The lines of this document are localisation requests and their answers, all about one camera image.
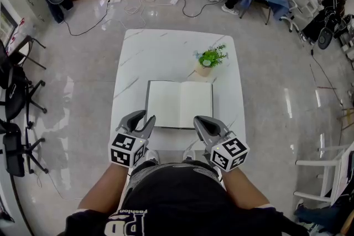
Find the white marble table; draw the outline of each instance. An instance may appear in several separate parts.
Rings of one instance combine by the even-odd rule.
[[[208,77],[194,72],[194,50],[203,52],[209,46],[226,44],[228,59]],[[114,88],[111,138],[121,118],[133,111],[145,109],[149,80],[213,83],[214,117],[246,141],[240,72],[233,39],[230,36],[180,30],[127,30],[119,59]],[[196,131],[155,127],[149,139],[149,149],[204,150]]]

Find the flower pot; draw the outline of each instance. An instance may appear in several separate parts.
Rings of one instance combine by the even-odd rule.
[[[210,74],[212,68],[206,68],[201,66],[201,64],[199,63],[199,61],[197,61],[195,63],[195,67],[194,70],[202,77],[206,77]]]

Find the window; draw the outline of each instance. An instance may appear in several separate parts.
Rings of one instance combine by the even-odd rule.
[[[2,40],[4,46],[7,46],[11,36],[17,27],[17,23],[7,12],[4,5],[0,3],[0,39]]]

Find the open book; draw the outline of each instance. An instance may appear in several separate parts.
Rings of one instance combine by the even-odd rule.
[[[146,110],[157,127],[194,129],[195,116],[212,117],[212,84],[149,81]]]

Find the gray tile floor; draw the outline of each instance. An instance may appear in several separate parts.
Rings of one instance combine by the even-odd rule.
[[[104,15],[105,1],[75,2],[75,8],[67,14],[72,32],[80,33],[95,24]],[[139,0],[126,1],[128,8],[139,5]],[[119,21],[127,28],[139,28],[145,21],[147,29],[232,36],[251,148],[242,169],[287,216],[291,216],[297,202],[293,196],[297,188],[318,190],[317,171],[296,167],[295,161],[319,159],[316,149],[321,141],[325,146],[339,143],[341,124],[336,118],[341,108],[332,90],[316,88],[330,85],[311,58],[311,47],[303,46],[296,33],[289,33],[286,22],[272,19],[268,26],[264,25],[265,16],[257,8],[251,8],[242,20],[224,13],[221,4],[208,6],[197,18],[187,18],[181,12],[181,2],[176,6],[160,5],[169,1],[143,2],[134,15],[125,14],[123,7],[127,3],[122,1],[109,9],[106,19],[110,21],[82,36],[70,36],[65,24],[55,23],[39,35],[48,48],[36,46],[33,57],[48,69],[44,71],[26,62],[25,70],[31,80],[46,81],[35,99],[47,107],[48,113],[31,108],[35,126],[30,139],[33,142],[37,137],[46,138],[38,156],[50,175],[40,174],[35,168],[39,178],[28,174],[15,178],[20,201],[36,236],[63,231],[66,216],[80,202],[75,198],[83,197],[107,168],[114,81],[125,33]],[[196,14],[208,3],[187,2],[188,14]],[[353,3],[348,1],[348,11],[353,11]],[[354,72],[338,43],[333,41],[324,51],[315,48],[315,58],[349,107],[346,91],[354,82]],[[21,115],[17,123],[23,125],[23,118]],[[352,129],[344,131],[341,144],[351,143],[352,134]],[[161,152],[160,156],[168,162],[181,159],[182,152]]]

